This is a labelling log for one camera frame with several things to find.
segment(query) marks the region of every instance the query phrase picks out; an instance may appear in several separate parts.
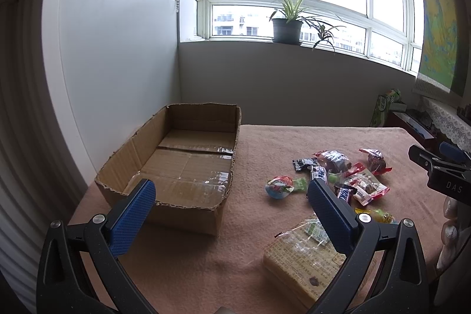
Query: pink tablecloth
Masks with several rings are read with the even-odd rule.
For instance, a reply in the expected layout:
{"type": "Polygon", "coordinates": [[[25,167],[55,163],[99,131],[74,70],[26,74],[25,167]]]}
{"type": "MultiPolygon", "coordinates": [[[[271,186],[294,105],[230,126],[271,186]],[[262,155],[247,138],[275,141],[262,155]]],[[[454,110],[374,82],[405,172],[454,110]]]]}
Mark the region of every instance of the pink tablecloth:
{"type": "MultiPolygon", "coordinates": [[[[337,149],[352,162],[366,160],[358,148],[382,150],[393,170],[382,176],[390,192],[372,205],[397,219],[414,220],[421,238],[429,278],[440,249],[444,196],[428,189],[426,172],[407,151],[416,141],[400,128],[331,128],[241,126],[231,194],[218,238],[144,225],[121,263],[143,295],[161,314],[211,314],[227,306],[237,314],[299,312],[266,279],[262,250],[277,233],[308,217],[304,194],[270,199],[267,180],[296,177],[292,159],[319,150],[337,149]]],[[[86,222],[110,207],[95,185],[89,187],[71,223],[86,222]]],[[[92,262],[86,268],[102,302],[112,302],[92,262]]]]}

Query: spider plant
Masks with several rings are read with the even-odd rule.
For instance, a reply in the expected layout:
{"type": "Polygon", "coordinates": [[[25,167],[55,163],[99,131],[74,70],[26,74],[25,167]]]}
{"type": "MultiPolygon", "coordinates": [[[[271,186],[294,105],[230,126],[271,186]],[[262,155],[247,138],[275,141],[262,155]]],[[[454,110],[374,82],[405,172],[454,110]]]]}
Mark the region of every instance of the spider plant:
{"type": "Polygon", "coordinates": [[[317,14],[313,14],[310,16],[304,16],[302,13],[311,11],[308,7],[301,7],[302,2],[304,0],[281,0],[281,4],[283,8],[276,8],[274,12],[270,15],[270,21],[276,15],[277,12],[281,12],[286,19],[286,23],[291,21],[302,21],[307,24],[310,28],[314,28],[317,31],[317,36],[319,40],[314,44],[312,49],[314,50],[317,45],[321,42],[327,42],[332,46],[335,52],[335,47],[333,45],[334,35],[332,30],[338,29],[338,27],[343,26],[333,26],[330,23],[327,23],[320,19],[322,17],[317,14]]]}

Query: lace cloth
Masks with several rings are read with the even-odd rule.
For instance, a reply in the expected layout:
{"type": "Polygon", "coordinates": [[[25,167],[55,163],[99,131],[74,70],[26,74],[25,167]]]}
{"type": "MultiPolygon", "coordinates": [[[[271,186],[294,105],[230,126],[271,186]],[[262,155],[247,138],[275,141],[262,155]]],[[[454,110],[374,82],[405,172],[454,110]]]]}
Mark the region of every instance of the lace cloth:
{"type": "Polygon", "coordinates": [[[422,97],[420,111],[426,111],[436,128],[458,148],[471,152],[471,127],[456,115],[456,108],[428,97],[422,97]]]}

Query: window frame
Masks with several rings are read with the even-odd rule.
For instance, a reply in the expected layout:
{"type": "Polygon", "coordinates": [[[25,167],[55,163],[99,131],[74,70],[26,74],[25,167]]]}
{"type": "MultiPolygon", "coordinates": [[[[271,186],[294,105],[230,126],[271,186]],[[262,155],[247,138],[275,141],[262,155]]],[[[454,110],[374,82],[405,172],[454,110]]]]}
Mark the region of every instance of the window frame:
{"type": "MultiPolygon", "coordinates": [[[[202,39],[206,40],[221,40],[226,39],[228,36],[214,36],[212,35],[212,23],[213,20],[213,6],[214,5],[241,5],[241,6],[262,6],[275,8],[280,7],[281,3],[279,0],[197,0],[197,34],[202,39]]],[[[328,2],[320,0],[305,0],[304,5],[314,9],[326,10],[319,11],[319,15],[326,17],[332,17],[331,13],[337,14],[342,18],[343,21],[349,24],[359,26],[366,29],[365,36],[365,50],[364,54],[361,54],[356,51],[349,51],[343,48],[336,48],[336,51],[358,56],[361,58],[370,59],[374,62],[379,62],[381,64],[390,65],[394,68],[401,68],[404,71],[410,71],[412,65],[412,53],[413,48],[422,49],[422,47],[414,43],[414,0],[403,0],[403,12],[404,12],[404,27],[403,31],[397,30],[388,24],[379,21],[376,18],[373,18],[373,0],[366,0],[366,14],[361,14],[357,11],[347,9],[336,4],[331,4],[328,2]],[[401,66],[397,66],[393,63],[384,61],[382,59],[375,58],[370,55],[371,51],[371,33],[379,33],[385,37],[388,37],[400,44],[403,45],[403,55],[401,59],[401,66]]],[[[240,37],[232,36],[233,39],[241,39],[240,37]]],[[[257,38],[258,40],[270,41],[271,38],[265,38],[260,36],[243,36],[242,39],[247,38],[257,38]]],[[[302,42],[302,45],[312,46],[310,42],[302,42]]],[[[323,50],[332,51],[330,46],[320,47],[323,50]]]]}

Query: silver bolt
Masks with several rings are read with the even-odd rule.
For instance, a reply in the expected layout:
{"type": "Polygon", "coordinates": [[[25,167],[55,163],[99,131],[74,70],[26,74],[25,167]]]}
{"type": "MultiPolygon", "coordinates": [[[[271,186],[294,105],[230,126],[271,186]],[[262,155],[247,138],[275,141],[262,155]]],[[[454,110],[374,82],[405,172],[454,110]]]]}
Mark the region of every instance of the silver bolt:
{"type": "Polygon", "coordinates": [[[414,226],[414,222],[410,218],[404,218],[403,223],[408,228],[412,228],[414,226]]]}
{"type": "Polygon", "coordinates": [[[101,224],[104,220],[105,220],[104,215],[96,215],[95,217],[93,217],[94,224],[101,224]]]}
{"type": "Polygon", "coordinates": [[[371,216],[367,215],[366,213],[362,213],[358,216],[361,222],[370,222],[371,221],[371,216]]]}
{"type": "Polygon", "coordinates": [[[50,227],[52,229],[56,229],[56,228],[60,227],[60,220],[54,220],[53,222],[51,222],[50,227]]]}

